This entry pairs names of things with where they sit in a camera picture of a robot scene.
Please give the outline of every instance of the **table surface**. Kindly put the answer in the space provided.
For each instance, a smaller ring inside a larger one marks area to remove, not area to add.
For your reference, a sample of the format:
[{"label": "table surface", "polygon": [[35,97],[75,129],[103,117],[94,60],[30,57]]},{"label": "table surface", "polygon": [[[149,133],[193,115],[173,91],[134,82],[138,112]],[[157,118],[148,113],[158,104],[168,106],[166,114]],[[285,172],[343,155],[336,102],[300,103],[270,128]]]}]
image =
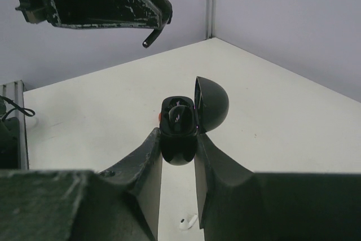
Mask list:
[{"label": "table surface", "polygon": [[[230,110],[209,133],[253,171],[361,172],[361,103],[218,39],[27,91],[31,169],[101,171],[158,125],[164,98],[193,97],[196,76],[227,91]],[[159,241],[204,240],[196,224],[194,165],[163,163]]]}]

